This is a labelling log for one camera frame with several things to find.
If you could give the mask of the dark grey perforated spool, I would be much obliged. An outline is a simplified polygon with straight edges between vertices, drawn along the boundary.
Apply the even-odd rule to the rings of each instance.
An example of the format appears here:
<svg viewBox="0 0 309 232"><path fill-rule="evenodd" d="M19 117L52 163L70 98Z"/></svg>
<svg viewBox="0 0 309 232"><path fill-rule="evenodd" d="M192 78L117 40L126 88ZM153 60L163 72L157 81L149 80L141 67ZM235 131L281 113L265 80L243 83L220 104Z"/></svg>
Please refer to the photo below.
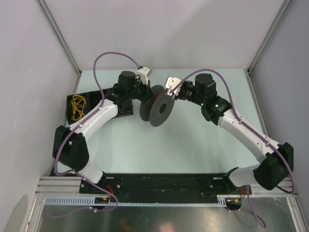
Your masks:
<svg viewBox="0 0 309 232"><path fill-rule="evenodd" d="M162 125L170 116L175 100L165 94L161 85L151 87L153 93L148 101L140 103L140 118L153 127Z"/></svg>

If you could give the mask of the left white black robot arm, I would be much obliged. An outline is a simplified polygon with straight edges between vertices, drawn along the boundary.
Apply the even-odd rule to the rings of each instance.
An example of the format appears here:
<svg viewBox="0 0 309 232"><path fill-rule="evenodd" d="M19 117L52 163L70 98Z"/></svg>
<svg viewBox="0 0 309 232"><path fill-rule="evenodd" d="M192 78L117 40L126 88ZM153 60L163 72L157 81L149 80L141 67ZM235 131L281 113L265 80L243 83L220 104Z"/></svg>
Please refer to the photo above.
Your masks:
<svg viewBox="0 0 309 232"><path fill-rule="evenodd" d="M90 160L87 142L118 111L127 107L131 100L147 100L152 92L149 74L151 69L140 67L136 72L122 71L118 82L104 93L104 98L84 117L68 127L59 126L55 131L53 156L82 178L90 181L90 188L102 193L107 182Z"/></svg>

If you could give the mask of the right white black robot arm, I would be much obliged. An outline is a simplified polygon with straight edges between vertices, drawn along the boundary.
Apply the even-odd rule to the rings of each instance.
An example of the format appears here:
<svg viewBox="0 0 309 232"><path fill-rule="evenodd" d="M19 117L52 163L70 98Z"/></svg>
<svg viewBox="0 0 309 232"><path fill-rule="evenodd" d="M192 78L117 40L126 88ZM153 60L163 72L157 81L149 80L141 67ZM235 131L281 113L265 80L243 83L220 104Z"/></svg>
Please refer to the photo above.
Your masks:
<svg viewBox="0 0 309 232"><path fill-rule="evenodd" d="M211 74L200 73L195 80L170 77L165 83L167 94L201 107L207 121L229 132L256 158L257 165L234 168L226 173L223 189L234 194L241 186L259 184L266 190L278 188L294 169L294 149L289 143L280 144L253 128L236 111L231 100L220 97Z"/></svg>

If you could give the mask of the aluminium frame rail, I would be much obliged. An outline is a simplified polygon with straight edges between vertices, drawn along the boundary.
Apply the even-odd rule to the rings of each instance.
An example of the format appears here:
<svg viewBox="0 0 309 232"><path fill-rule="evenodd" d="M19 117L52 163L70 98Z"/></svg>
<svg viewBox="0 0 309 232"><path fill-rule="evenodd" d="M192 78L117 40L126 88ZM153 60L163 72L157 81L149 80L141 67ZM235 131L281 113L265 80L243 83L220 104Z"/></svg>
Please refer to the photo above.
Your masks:
<svg viewBox="0 0 309 232"><path fill-rule="evenodd" d="M44 196L79 195L81 180L73 176L43 176L39 179L35 193Z"/></svg>

